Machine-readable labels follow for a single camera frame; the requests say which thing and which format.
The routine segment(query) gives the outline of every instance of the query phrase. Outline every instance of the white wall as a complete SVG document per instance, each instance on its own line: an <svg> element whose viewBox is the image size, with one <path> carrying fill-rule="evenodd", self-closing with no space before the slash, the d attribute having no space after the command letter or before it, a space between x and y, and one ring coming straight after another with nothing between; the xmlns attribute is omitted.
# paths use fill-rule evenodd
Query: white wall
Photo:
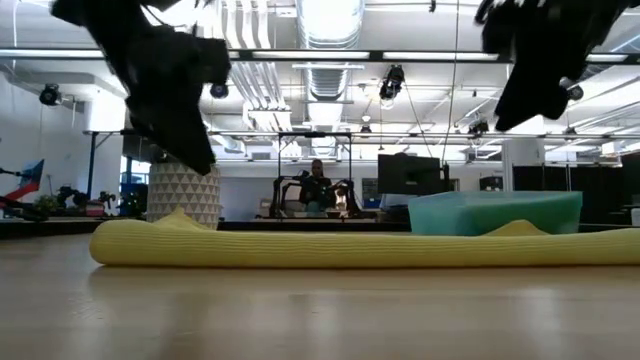
<svg viewBox="0 0 640 360"><path fill-rule="evenodd" d="M259 162L220 162L218 167L222 177L220 181L220 202L224 207L222 216L227 221L253 219L260 199L271 199L273 196L273 180L278 176L278 165ZM309 171L310 167L308 163L283 165L282 175L296 175L300 170ZM349 169L345 163L326 163L324 167L325 176L334 182L348 178ZM461 191L479 190L480 178L501 174L501 164L452 165L450 171L452 179L460 179ZM362 199L362 179L377 177L377 164L353 164L354 190L358 199Z"/></svg>
<svg viewBox="0 0 640 360"><path fill-rule="evenodd" d="M11 85L0 74L0 167L22 170L31 162L45 159L39 194L49 194L65 184L86 190L81 169L89 164L89 138L82 134L83 114L65 107L49 108L38 97ZM18 179L0 176L0 194L15 190ZM33 201L30 194L24 201Z"/></svg>

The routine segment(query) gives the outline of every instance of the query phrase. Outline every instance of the ceiling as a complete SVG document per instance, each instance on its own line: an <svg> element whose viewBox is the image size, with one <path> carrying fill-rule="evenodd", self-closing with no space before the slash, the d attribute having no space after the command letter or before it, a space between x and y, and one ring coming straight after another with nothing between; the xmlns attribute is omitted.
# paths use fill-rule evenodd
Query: ceiling
<svg viewBox="0 0 640 360"><path fill-rule="evenodd" d="M366 0L358 48L480 51L481 28L475 26L472 21L479 2L480 0L460 0L458 17L457 3L452 0L439 0L435 13L427 11L429 1ZM51 17L47 9L48 1L24 0L17 7L14 4L13 0L0 0L0 47L11 47L17 43L19 47L95 48L85 30ZM278 49L298 48L295 1L271 0L269 7L271 44ZM17 9L15 22L14 9ZM17 40L14 39L14 33L17 34ZM241 33L240 21L238 33ZM618 20L606 42L597 52L609 52L638 35L640 10L629 11ZM302 124L307 118L306 92L302 71L293 69L292 65L293 63L279 62L276 63L276 69L286 104L291 108L291 122L297 125ZM380 131L379 124L382 124L383 132L415 131L417 121L424 124L425 128L438 133L446 132L449 123L460 120L459 125L464 127L471 120L463 120L464 116L487 100L489 101L481 112L487 116L492 113L495 101L491 99L499 96L508 74L508 66L504 64L402 64L407 86L397 96L392 109L382 110L375 94L381 77L391 64L363 65L363 70L351 71L344 101L342 128L349 128L351 131L359 131L363 125L363 115L371 117L374 132ZM11 62L0 63L0 71L9 71L12 68ZM118 88L116 91L123 91L117 78L110 74L104 62L19 61L16 69L32 74L91 74L100 81ZM638 69L637 66L616 66L584 81L581 84L585 90L582 102L572 104L560 120L545 121L546 131L560 132L567 124L640 101L640 82L631 82L640 75ZM625 82L630 82L630 85L588 100ZM72 85L65 87L65 91L80 92L74 90ZM216 120L218 128L246 130L241 120L244 99L233 84L231 85L231 93L224 100L214 100L204 91L202 109L205 113L213 114L214 118L219 115ZM640 125L640 113L629 114L616 123L607 124L602 127L601 132L616 127L628 127L635 122Z"/></svg>

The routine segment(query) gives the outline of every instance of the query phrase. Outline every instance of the computer monitor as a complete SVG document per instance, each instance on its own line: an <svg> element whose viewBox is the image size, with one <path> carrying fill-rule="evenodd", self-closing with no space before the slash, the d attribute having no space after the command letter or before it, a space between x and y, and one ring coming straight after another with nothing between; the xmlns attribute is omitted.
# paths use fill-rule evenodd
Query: computer monitor
<svg viewBox="0 0 640 360"><path fill-rule="evenodd" d="M440 159L378 155L378 193L431 195L445 191L440 178Z"/></svg>

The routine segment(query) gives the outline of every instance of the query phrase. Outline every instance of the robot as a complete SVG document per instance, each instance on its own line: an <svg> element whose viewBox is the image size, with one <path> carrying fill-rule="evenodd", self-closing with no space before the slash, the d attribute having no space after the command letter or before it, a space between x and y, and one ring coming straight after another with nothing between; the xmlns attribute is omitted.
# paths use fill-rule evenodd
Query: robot
<svg viewBox="0 0 640 360"><path fill-rule="evenodd" d="M213 156L198 108L203 84L216 98L228 93L231 63L224 40L153 26L143 7L164 11L179 0L56 0L51 14L87 29L128 92L138 135L201 175Z"/></svg>
<svg viewBox="0 0 640 360"><path fill-rule="evenodd" d="M536 116L557 120L570 99L585 60L601 45L627 8L640 0L483 0L475 22L483 25L483 51L515 66L495 109L496 130L507 131Z"/></svg>

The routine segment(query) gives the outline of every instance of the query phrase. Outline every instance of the teal plastic bin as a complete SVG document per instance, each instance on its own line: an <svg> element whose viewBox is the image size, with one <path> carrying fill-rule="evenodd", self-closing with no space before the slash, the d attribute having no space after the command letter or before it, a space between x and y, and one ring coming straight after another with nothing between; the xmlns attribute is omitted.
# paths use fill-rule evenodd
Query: teal plastic bin
<svg viewBox="0 0 640 360"><path fill-rule="evenodd" d="M411 231L419 235L478 236L515 220L549 234L578 232L581 192L447 192L409 201Z"/></svg>

